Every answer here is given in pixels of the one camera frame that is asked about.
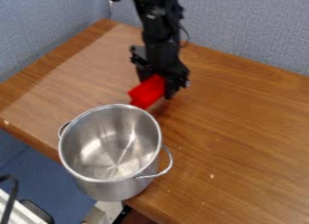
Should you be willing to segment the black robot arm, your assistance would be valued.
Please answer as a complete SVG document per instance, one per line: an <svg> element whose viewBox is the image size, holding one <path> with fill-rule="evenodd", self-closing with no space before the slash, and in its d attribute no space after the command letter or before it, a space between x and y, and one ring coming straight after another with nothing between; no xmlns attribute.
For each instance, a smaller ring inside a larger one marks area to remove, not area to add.
<svg viewBox="0 0 309 224"><path fill-rule="evenodd" d="M179 0L131 0L142 22L143 46L130 46L130 61L141 81L165 79L165 98L171 99L190 84L190 69L179 59L183 7Z"/></svg>

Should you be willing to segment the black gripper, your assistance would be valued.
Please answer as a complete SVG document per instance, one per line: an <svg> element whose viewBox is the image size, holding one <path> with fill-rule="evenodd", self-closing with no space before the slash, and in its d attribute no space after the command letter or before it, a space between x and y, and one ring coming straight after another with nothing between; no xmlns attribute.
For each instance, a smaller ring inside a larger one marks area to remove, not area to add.
<svg viewBox="0 0 309 224"><path fill-rule="evenodd" d="M179 89L191 85L190 70L179 60L179 48L179 38L130 46L130 61L137 67L139 82L155 73L166 79L165 99L173 99Z"/></svg>

